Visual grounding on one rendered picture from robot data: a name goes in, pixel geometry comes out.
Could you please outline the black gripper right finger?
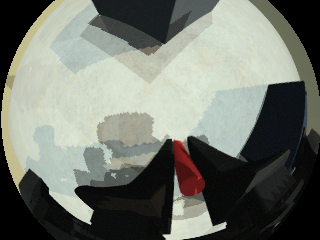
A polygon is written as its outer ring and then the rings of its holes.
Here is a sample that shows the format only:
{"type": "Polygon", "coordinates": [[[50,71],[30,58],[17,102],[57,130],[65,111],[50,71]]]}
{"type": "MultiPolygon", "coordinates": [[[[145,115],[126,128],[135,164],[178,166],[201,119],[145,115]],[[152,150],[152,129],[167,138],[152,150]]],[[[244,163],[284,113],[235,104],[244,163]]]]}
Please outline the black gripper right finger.
{"type": "Polygon", "coordinates": [[[225,219],[244,200],[255,185],[275,173],[288,160],[289,149],[247,163],[205,144],[196,137],[187,137],[189,157],[205,180],[204,203],[207,204],[212,227],[225,219]]]}

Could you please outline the red peg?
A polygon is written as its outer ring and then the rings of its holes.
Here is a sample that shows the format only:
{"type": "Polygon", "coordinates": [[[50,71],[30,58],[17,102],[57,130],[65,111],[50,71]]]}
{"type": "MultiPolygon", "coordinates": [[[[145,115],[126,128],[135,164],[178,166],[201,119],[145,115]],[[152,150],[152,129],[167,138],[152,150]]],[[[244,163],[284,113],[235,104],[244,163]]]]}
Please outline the red peg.
{"type": "Polygon", "coordinates": [[[175,160],[176,179],[179,181],[181,195],[195,196],[205,188],[205,180],[180,140],[173,141],[173,149],[175,149],[173,160],[175,160]]]}

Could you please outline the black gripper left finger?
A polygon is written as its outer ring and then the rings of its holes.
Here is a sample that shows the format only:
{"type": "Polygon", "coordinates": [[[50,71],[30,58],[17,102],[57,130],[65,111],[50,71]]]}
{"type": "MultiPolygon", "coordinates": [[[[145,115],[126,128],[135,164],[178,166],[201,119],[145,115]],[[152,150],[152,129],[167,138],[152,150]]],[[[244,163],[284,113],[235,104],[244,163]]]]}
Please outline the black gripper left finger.
{"type": "Polygon", "coordinates": [[[75,188],[77,197],[93,211],[152,220],[163,235],[171,235],[175,160],[173,141],[165,140],[151,163],[127,185],[75,188]]]}

